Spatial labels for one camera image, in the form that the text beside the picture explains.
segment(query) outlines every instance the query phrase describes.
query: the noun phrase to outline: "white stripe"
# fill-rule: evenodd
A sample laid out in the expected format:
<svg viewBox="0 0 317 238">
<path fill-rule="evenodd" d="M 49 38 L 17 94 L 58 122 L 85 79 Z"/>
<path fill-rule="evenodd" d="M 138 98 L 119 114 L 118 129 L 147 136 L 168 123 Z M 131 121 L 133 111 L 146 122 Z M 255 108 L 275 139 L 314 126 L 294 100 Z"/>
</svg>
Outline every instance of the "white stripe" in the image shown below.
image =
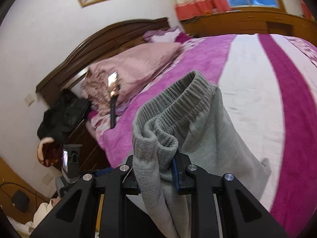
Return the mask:
<svg viewBox="0 0 317 238">
<path fill-rule="evenodd" d="M 257 35 L 232 42 L 219 83 L 223 104 L 250 151 L 270 160 L 272 174 L 260 200 L 270 211 L 275 198 L 284 145 L 283 104 L 277 78 Z"/>
<path fill-rule="evenodd" d="M 295 64 L 299 72 L 304 77 L 310 91 L 317 101 L 317 67 L 311 60 L 303 54 L 296 46 L 288 41 L 284 36 L 272 34 L 274 41 L 284 50 L 288 57 Z"/>
</svg>

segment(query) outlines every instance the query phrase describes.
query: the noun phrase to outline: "wooden cabinet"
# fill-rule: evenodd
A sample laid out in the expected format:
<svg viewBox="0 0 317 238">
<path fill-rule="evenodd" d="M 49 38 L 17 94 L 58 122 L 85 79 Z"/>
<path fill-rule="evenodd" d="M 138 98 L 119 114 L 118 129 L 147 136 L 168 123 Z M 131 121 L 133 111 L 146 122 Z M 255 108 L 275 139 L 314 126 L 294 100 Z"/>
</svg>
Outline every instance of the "wooden cabinet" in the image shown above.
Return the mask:
<svg viewBox="0 0 317 238">
<path fill-rule="evenodd" d="M 82 144 L 79 155 L 79 171 L 86 172 L 110 167 L 106 153 L 86 129 L 86 121 L 83 120 L 70 134 L 65 144 Z M 61 170 L 61 159 L 54 165 Z"/>
<path fill-rule="evenodd" d="M 301 17 L 260 11 L 232 11 L 182 21 L 187 33 L 196 36 L 226 34 L 280 34 L 305 39 L 317 46 L 317 23 Z"/>
</svg>

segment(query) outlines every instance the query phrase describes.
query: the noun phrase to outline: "pillow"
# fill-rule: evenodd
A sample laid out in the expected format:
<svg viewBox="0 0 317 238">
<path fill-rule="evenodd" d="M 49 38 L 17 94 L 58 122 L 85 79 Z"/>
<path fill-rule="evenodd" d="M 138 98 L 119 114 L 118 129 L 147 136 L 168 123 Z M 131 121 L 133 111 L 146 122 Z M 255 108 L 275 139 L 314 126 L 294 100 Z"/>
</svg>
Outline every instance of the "pillow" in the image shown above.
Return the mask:
<svg viewBox="0 0 317 238">
<path fill-rule="evenodd" d="M 111 73 L 118 72 L 120 91 L 117 106 L 121 106 L 165 70 L 180 49 L 180 43 L 141 44 L 95 62 L 89 66 L 81 85 L 82 96 L 89 98 L 98 113 L 104 116 L 110 112 L 108 76 Z"/>
<path fill-rule="evenodd" d="M 179 27 L 175 27 L 166 31 L 161 29 L 150 30 L 146 32 L 143 37 L 148 43 L 175 42 L 175 39 L 180 33 L 182 33 L 181 29 Z"/>
</svg>

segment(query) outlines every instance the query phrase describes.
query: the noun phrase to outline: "wall outlet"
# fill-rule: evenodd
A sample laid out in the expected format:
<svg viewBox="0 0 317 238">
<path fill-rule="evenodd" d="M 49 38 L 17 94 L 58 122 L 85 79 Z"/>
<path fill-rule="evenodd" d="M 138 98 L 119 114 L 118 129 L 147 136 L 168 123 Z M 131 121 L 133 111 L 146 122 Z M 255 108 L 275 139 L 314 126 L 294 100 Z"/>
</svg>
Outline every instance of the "wall outlet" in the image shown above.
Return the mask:
<svg viewBox="0 0 317 238">
<path fill-rule="evenodd" d="M 46 174 L 43 178 L 42 178 L 42 182 L 45 185 L 49 185 L 51 180 L 53 179 L 53 176 L 51 174 Z"/>
<path fill-rule="evenodd" d="M 29 106 L 32 105 L 33 102 L 34 102 L 34 96 L 32 96 L 31 94 L 28 94 L 28 95 L 25 97 L 24 101 L 25 101 L 25 103 L 26 103 L 26 104 L 28 105 L 28 107 L 29 107 Z"/>
</svg>

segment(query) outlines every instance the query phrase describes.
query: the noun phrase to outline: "wooden window frame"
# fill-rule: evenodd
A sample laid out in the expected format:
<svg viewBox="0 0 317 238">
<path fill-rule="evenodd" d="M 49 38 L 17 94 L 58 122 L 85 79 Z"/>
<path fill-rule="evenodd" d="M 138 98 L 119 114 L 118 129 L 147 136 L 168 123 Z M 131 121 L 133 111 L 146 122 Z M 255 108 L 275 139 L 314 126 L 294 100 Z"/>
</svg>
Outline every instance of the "wooden window frame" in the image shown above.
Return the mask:
<svg viewBox="0 0 317 238">
<path fill-rule="evenodd" d="M 231 7 L 232 11 L 259 11 L 259 12 L 281 12 L 286 13 L 283 0 L 276 0 L 278 3 L 278 8 L 267 7 L 267 6 L 235 6 Z"/>
</svg>

